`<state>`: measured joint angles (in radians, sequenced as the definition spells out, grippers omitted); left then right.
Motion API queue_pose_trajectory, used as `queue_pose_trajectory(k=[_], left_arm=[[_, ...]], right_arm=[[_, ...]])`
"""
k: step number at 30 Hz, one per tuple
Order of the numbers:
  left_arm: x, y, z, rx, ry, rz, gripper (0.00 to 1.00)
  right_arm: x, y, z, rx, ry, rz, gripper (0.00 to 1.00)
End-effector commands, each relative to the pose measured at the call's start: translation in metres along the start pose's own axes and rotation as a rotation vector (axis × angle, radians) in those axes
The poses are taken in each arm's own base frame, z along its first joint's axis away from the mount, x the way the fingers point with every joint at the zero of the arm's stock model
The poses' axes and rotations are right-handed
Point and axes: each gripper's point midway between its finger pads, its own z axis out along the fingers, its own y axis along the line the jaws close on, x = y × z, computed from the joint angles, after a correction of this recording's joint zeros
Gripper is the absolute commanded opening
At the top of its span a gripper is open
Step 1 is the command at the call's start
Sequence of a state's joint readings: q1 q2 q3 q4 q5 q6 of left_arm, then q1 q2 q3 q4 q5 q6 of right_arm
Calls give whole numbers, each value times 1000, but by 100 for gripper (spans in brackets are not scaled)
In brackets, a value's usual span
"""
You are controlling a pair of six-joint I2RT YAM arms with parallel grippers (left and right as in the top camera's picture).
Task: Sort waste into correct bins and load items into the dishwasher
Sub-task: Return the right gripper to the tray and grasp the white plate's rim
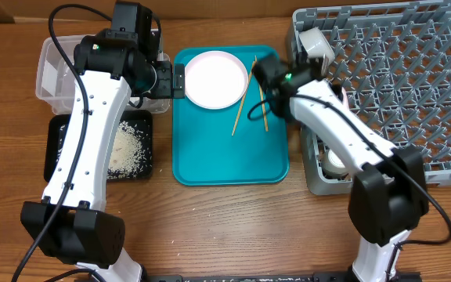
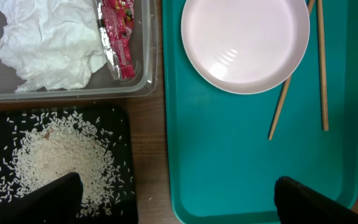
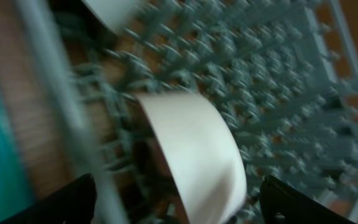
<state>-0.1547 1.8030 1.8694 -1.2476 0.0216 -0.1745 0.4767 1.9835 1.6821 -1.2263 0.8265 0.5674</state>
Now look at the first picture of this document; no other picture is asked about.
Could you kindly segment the large white round plate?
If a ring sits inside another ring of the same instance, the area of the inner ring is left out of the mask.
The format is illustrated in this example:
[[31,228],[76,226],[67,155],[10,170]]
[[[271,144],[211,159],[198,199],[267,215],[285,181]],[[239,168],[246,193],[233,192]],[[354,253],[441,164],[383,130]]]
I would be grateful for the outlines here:
[[247,68],[229,52],[202,52],[185,66],[186,97],[204,109],[232,106],[244,95],[247,83]]

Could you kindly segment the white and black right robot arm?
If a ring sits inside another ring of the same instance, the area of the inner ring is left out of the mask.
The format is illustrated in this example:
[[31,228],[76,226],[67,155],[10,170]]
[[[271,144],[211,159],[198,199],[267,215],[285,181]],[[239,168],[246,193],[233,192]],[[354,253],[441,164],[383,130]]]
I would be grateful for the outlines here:
[[428,193],[422,155],[414,146],[398,148],[365,125],[341,101],[340,85],[323,77],[323,59],[289,65],[273,54],[254,63],[251,73],[269,109],[285,121],[313,130],[338,156],[353,178],[348,215],[360,234],[359,252],[347,272],[313,276],[314,281],[419,281],[419,273],[397,273],[399,252],[420,218],[434,207],[451,220]]

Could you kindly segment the grey-green bowl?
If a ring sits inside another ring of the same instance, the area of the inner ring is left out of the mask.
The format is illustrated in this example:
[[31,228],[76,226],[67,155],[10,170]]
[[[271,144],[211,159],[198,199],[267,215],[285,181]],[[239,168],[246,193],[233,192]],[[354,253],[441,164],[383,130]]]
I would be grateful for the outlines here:
[[324,58],[327,63],[333,63],[335,60],[334,51],[323,32],[314,27],[299,34],[299,40],[303,52],[309,59]]

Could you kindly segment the pink bowl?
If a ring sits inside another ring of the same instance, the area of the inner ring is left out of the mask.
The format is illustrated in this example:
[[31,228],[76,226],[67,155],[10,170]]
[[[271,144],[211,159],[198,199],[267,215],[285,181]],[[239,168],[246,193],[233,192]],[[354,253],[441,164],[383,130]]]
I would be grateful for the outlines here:
[[340,84],[333,84],[331,88],[334,91],[335,96],[341,101],[344,107],[346,109],[349,109],[348,95],[347,92],[345,91],[345,88]]

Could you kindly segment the pale green plastic cup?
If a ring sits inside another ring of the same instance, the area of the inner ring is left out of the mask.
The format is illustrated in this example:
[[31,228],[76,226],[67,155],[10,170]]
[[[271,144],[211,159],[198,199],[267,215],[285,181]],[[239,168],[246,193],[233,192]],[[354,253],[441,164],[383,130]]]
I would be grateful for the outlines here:
[[341,178],[348,174],[348,171],[340,158],[332,150],[328,150],[322,160],[322,170],[331,178]]

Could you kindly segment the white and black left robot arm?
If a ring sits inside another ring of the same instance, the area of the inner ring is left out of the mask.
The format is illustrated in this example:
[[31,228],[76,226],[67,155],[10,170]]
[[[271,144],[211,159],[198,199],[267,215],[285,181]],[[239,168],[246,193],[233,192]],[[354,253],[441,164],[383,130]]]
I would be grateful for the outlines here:
[[108,214],[106,176],[117,127],[132,97],[181,99],[185,71],[158,58],[161,22],[138,2],[118,1],[110,27],[84,37],[64,61],[75,79],[67,133],[41,200],[23,204],[32,250],[97,281],[144,281],[124,249],[124,221]]

